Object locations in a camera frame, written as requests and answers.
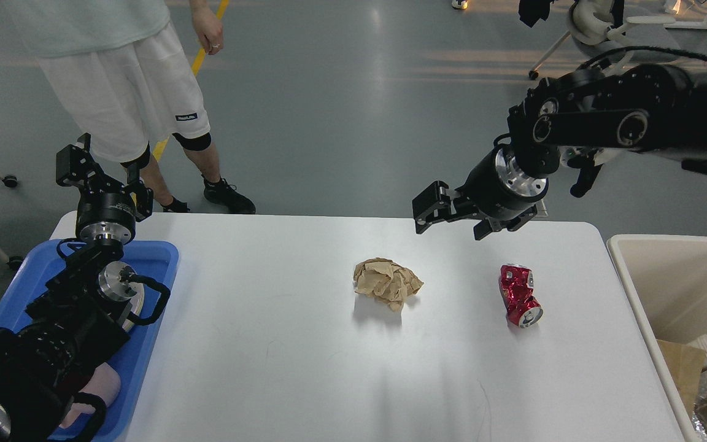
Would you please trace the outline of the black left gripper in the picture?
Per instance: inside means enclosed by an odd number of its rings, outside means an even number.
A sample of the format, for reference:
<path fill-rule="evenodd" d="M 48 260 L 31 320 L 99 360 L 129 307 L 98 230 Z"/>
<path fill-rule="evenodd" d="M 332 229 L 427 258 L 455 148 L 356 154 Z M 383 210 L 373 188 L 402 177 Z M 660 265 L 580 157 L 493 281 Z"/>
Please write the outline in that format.
<path fill-rule="evenodd" d="M 84 242 L 113 239 L 128 244 L 135 238 L 136 221 L 140 223 L 153 213 L 153 191 L 141 179 L 139 165 L 130 163 L 124 188 L 127 195 L 104 193 L 112 190 L 112 178 L 95 162 L 90 145 L 91 134 L 85 133 L 56 154 L 56 184 L 78 188 L 81 193 L 76 238 Z"/>

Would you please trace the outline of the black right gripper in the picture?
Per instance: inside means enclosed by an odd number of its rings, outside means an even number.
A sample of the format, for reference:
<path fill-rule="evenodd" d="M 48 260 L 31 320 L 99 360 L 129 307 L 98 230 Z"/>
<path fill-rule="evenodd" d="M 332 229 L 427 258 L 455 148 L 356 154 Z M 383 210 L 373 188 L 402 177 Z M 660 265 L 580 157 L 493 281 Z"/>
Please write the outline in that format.
<path fill-rule="evenodd" d="M 498 146 L 486 155 L 456 190 L 441 180 L 432 182 L 412 199 L 415 233 L 423 234 L 432 224 L 452 223 L 474 216 L 473 227 L 480 241 L 503 229 L 516 231 L 538 215 L 534 204 L 548 191 L 547 178 L 533 178 L 520 168 L 510 146 Z"/>

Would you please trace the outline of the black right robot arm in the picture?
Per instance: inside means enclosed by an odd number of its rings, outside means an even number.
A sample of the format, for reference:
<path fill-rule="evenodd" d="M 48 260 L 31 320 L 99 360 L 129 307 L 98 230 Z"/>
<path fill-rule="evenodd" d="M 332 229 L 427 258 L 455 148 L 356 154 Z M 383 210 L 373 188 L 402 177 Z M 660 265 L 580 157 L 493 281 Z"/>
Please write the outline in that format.
<path fill-rule="evenodd" d="M 558 78 L 546 77 L 508 111 L 505 134 L 450 188 L 437 180 L 412 200 L 416 234 L 436 223 L 474 219 L 475 239 L 518 230 L 538 215 L 548 179 L 561 165 L 578 171 L 570 189 L 581 198 L 606 154 L 648 153 L 707 174 L 707 72 L 667 63 L 639 64 L 606 74 L 601 62 L 639 47 L 608 50 Z M 707 56 L 668 48 L 667 54 L 707 63 Z"/>

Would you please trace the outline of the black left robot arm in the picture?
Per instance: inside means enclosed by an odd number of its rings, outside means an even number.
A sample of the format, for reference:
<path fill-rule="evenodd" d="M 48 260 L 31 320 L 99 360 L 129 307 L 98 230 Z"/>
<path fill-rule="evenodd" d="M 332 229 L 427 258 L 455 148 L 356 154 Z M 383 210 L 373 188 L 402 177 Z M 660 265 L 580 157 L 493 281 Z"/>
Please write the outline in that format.
<path fill-rule="evenodd" d="M 80 193 L 75 236 L 56 247 L 64 268 L 27 305 L 31 324 L 0 327 L 0 441 L 48 441 L 72 405 L 93 408 L 75 441 L 90 441 L 106 420 L 99 395 L 82 391 L 129 341 L 125 322 L 154 324 L 171 291 L 123 262 L 136 223 L 152 215 L 153 191 L 127 168 L 127 182 L 108 176 L 90 153 L 91 136 L 56 155 L 56 182 Z"/>

